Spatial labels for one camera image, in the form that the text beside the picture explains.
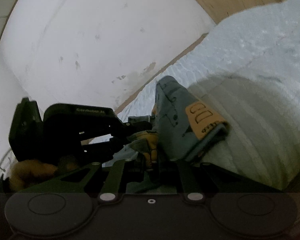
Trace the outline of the left hand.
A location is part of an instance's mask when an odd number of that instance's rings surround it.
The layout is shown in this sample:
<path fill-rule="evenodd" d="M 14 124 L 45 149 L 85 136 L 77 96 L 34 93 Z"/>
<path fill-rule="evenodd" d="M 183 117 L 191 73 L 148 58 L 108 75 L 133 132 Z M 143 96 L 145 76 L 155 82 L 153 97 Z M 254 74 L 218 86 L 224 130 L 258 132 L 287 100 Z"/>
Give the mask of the left hand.
<path fill-rule="evenodd" d="M 74 163 L 68 163 L 58 168 L 51 164 L 41 163 L 36 160 L 26 160 L 16 163 L 9 177 L 10 186 L 14 191 L 20 191 L 43 183 L 68 171 L 78 168 Z"/>

